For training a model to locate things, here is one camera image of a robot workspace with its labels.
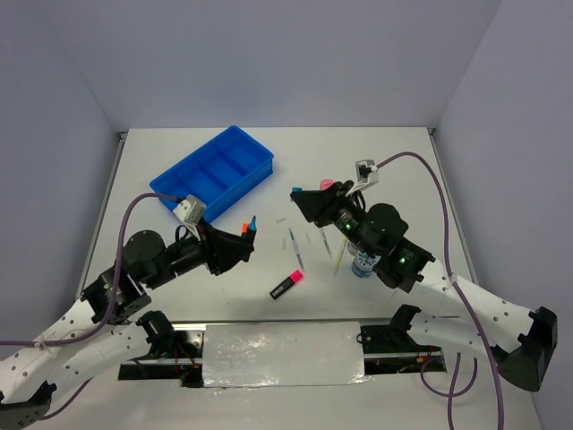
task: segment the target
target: marker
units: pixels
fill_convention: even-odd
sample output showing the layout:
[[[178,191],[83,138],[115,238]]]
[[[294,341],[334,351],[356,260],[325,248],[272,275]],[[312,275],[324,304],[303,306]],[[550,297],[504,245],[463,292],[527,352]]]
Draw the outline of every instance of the marker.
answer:
[[[301,271],[294,271],[288,278],[283,280],[277,285],[269,294],[273,300],[277,300],[283,294],[285,294],[289,289],[291,289],[297,282],[299,282],[304,277]]]

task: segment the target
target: white bracket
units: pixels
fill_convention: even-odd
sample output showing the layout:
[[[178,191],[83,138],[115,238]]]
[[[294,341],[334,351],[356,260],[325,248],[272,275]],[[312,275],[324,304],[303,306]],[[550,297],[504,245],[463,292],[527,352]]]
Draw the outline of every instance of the white bracket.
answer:
[[[173,209],[173,213],[195,237],[200,239],[199,233],[197,232],[197,224],[201,220],[206,209],[207,204],[199,200],[197,197],[189,194],[185,200],[177,204],[175,209]]]
[[[371,186],[378,184],[379,175],[378,168],[373,159],[361,159],[355,163],[356,168],[356,183],[354,186],[346,193],[346,197],[356,193],[357,191],[365,190]],[[364,174],[363,170],[365,168],[370,169],[370,173]]]

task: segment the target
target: plastic bottle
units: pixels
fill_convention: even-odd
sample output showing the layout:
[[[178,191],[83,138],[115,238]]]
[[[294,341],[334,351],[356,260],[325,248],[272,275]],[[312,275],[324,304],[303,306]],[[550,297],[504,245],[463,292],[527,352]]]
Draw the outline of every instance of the plastic bottle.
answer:
[[[372,276],[372,269],[379,261],[380,257],[369,257],[365,253],[357,253],[354,261],[352,262],[352,272],[358,278],[369,278]]]

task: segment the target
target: white table surface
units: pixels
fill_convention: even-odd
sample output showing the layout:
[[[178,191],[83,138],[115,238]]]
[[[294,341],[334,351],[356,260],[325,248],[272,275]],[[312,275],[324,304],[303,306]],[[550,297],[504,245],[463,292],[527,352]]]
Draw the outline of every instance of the white table surface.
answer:
[[[115,259],[117,231],[127,204],[138,194],[150,191],[149,182],[193,152],[223,129],[133,129],[128,133],[115,181],[90,262],[91,283]],[[311,319],[366,319],[391,317],[403,303],[416,302],[400,290],[386,288],[375,276],[359,279],[350,271],[352,257],[345,259],[336,277],[318,229],[307,223],[289,194],[293,186],[318,188],[324,178],[355,180],[355,161],[379,162],[400,151],[424,156],[440,175],[432,143],[425,128],[245,128],[248,134],[274,154],[274,173],[213,222],[217,228],[240,232],[243,222],[257,216],[255,252],[248,263],[239,263],[221,276],[198,268],[165,286],[151,291],[153,303],[171,321],[260,321]],[[394,161],[380,172],[381,180],[365,191],[367,203],[395,205],[410,229],[406,236],[443,257],[443,220],[432,179],[416,159]],[[278,224],[276,220],[287,217]],[[133,212],[128,236],[142,230],[158,231],[166,244],[174,240],[175,217],[156,200],[141,202]],[[451,225],[451,258],[456,272],[469,278],[456,225]],[[269,292],[298,269],[290,239],[282,250],[287,228],[295,232],[306,268],[305,280],[274,301]],[[308,233],[312,242],[307,243]],[[332,226],[326,228],[336,257],[343,237]]]
[[[406,294],[384,287],[376,279],[358,279],[346,255],[336,278],[334,262],[323,248],[318,231],[307,224],[289,201],[292,186],[314,188],[323,178],[354,179],[354,161],[385,159],[399,151],[416,151],[437,169],[431,141],[423,128],[247,128],[252,137],[275,154],[275,173],[214,222],[218,228],[240,231],[253,214],[259,221],[251,261],[213,277],[203,268],[151,292],[147,310],[160,309],[172,321],[242,321],[264,319],[363,319],[391,317],[402,303],[415,303]],[[131,130],[115,176],[87,279],[92,281],[114,261],[116,234],[128,202],[149,191],[149,181],[201,146],[221,129]],[[389,202],[409,223],[407,237],[441,258],[441,210],[431,179],[413,159],[401,159],[381,171],[381,183],[366,193],[369,204]],[[277,226],[275,219],[288,221]],[[146,201],[135,210],[129,233],[155,229],[167,242],[176,221],[159,202]],[[281,249],[287,226],[294,230],[304,262],[306,280],[278,301],[269,292],[296,269],[291,245]],[[304,233],[312,237],[307,244]],[[334,252],[342,237],[328,229]],[[455,225],[451,232],[454,269],[469,278]],[[451,368],[452,354],[446,358]],[[405,429],[448,428],[446,401],[428,392],[418,374],[377,375],[367,383],[322,387],[262,389],[185,389],[175,381],[118,382],[117,368],[91,382],[59,417],[34,428],[101,428],[156,430],[200,428],[217,430],[330,428]],[[429,374],[430,382],[447,390],[449,374]],[[468,369],[460,375],[465,386]],[[502,381],[506,430],[541,430],[531,395]],[[482,365],[475,387],[455,400],[458,429],[495,428],[492,377]]]
[[[330,387],[187,389],[175,381],[118,382],[117,369],[98,376],[60,416],[35,430],[446,430],[446,400],[423,387],[419,374],[380,375]],[[440,390],[449,375],[429,374]],[[468,374],[460,376],[459,387]],[[454,401],[458,430],[496,428],[491,373]],[[505,430],[541,430],[531,395],[502,381]]]

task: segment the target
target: pen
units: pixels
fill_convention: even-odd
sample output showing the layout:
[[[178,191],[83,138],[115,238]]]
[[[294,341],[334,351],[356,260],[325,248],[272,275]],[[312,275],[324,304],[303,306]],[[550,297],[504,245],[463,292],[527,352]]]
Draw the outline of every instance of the pen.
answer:
[[[319,228],[319,231],[321,232],[322,242],[324,242],[324,246],[326,246],[326,252],[329,253],[329,257],[332,258],[332,252],[330,251],[329,242],[326,240],[324,228]]]
[[[298,265],[301,266],[301,271],[304,271],[303,259],[301,258],[301,252],[298,250],[298,245],[296,244],[295,235],[293,230],[289,227],[288,234],[290,235],[290,240],[293,242],[293,248],[295,249],[296,260],[298,260]]]

